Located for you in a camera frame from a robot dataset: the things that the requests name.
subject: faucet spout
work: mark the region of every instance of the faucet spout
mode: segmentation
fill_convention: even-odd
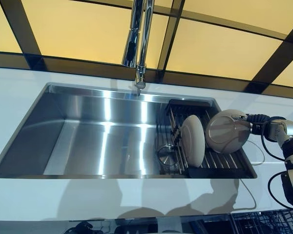
[[[142,31],[142,43],[139,62],[137,64],[139,31],[142,20],[143,8],[145,6],[145,20]],[[146,87],[145,72],[146,72],[146,56],[147,44],[150,35],[152,15],[154,9],[154,0],[134,0],[131,11],[130,30],[127,38],[125,52],[123,56],[123,65],[136,68],[135,85],[138,89]]]

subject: countertop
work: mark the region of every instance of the countertop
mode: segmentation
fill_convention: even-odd
[[[0,68],[0,153],[48,82],[131,91],[133,81]],[[231,91],[147,84],[143,93],[215,98],[222,110],[283,116],[293,121],[293,99]],[[201,215],[281,209],[269,195],[269,178],[284,163],[264,151],[259,136],[243,149],[256,179],[2,179],[0,220],[84,220],[97,218]],[[267,143],[282,157],[276,143]],[[285,204],[281,179],[272,192]]]

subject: white plate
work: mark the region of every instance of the white plate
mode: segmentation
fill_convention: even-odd
[[[248,140],[251,125],[243,120],[234,120],[231,116],[243,116],[238,110],[225,110],[217,113],[208,123],[205,139],[214,151],[230,154],[244,145]]]
[[[191,115],[183,122],[181,143],[188,165],[200,167],[204,159],[205,138],[202,123],[197,116]]]

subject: robotic arm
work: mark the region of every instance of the robotic arm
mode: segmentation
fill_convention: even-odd
[[[286,120],[283,117],[269,117],[266,115],[232,116],[232,118],[252,123],[251,133],[261,135],[262,143],[267,153],[279,160],[284,161],[287,170],[274,175],[269,180],[269,191],[272,179],[278,175],[281,175],[285,197],[287,201],[293,205],[293,122]],[[278,158],[268,151],[265,146],[264,137],[271,142],[277,142],[279,144],[282,149],[284,159]]]

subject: dishwasher rack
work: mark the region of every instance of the dishwasher rack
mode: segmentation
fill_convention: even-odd
[[[231,216],[237,233],[293,234],[293,211],[290,210],[237,213]]]
[[[231,154],[219,154],[205,142],[205,155],[199,168],[188,165],[185,150],[181,144],[181,126],[190,115],[196,115],[205,131],[210,119],[220,109],[208,101],[170,100],[166,114],[171,124],[171,138],[175,148],[180,174],[192,178],[256,178],[250,161],[242,149]]]

